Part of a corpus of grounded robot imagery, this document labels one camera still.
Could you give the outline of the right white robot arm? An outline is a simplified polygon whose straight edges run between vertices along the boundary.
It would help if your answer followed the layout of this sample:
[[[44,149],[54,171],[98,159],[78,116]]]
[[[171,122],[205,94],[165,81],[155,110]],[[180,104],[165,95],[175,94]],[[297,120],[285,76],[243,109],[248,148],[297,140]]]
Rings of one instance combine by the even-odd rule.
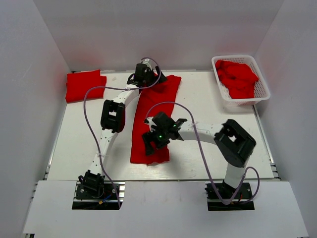
[[[142,134],[142,140],[147,156],[166,147],[171,140],[214,144],[227,162],[224,193],[231,198],[241,193],[240,182],[256,141],[237,121],[228,119],[223,124],[194,124],[187,119],[174,121],[166,113],[159,112],[154,117],[146,118],[145,124],[149,130]]]

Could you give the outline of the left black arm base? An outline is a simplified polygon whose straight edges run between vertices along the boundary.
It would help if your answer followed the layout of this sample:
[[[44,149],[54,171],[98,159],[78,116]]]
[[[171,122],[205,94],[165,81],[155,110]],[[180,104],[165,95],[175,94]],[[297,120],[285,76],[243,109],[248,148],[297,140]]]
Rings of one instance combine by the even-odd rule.
[[[105,176],[90,170],[78,177],[72,203],[73,210],[119,210],[125,183],[105,181]]]

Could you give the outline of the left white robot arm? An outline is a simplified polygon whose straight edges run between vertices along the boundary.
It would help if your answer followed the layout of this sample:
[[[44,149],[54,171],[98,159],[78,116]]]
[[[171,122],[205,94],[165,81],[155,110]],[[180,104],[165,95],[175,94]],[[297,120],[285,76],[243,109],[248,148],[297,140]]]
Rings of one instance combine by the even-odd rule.
[[[126,86],[112,100],[105,100],[101,115],[101,136],[97,154],[89,170],[93,174],[103,175],[105,160],[120,132],[123,131],[126,120],[126,107],[147,88],[167,81],[158,65],[151,58],[143,58],[136,65],[135,72],[128,77]]]

